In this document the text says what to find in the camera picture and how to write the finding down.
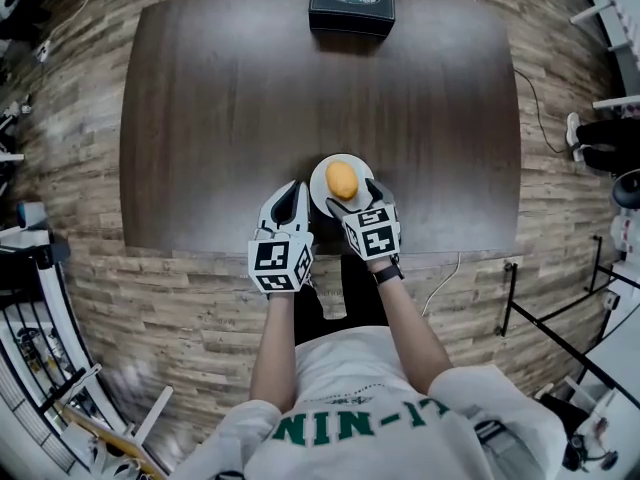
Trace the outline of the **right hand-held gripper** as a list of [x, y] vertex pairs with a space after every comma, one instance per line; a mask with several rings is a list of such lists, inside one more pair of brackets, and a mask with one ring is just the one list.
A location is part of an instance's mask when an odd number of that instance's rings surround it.
[[365, 210], [349, 210], [339, 201], [327, 197], [330, 214], [341, 219], [346, 240], [364, 261], [397, 255], [401, 244], [401, 227], [393, 193], [379, 180], [366, 178], [371, 202]]

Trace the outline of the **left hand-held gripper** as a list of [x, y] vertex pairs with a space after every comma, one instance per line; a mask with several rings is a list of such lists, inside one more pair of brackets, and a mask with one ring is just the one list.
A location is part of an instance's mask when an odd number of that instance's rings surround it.
[[[295, 230], [275, 232], [295, 219]], [[258, 229], [248, 242], [248, 273], [261, 293], [299, 292], [310, 276], [314, 236], [309, 230], [310, 195], [305, 182], [291, 181], [262, 205]]]

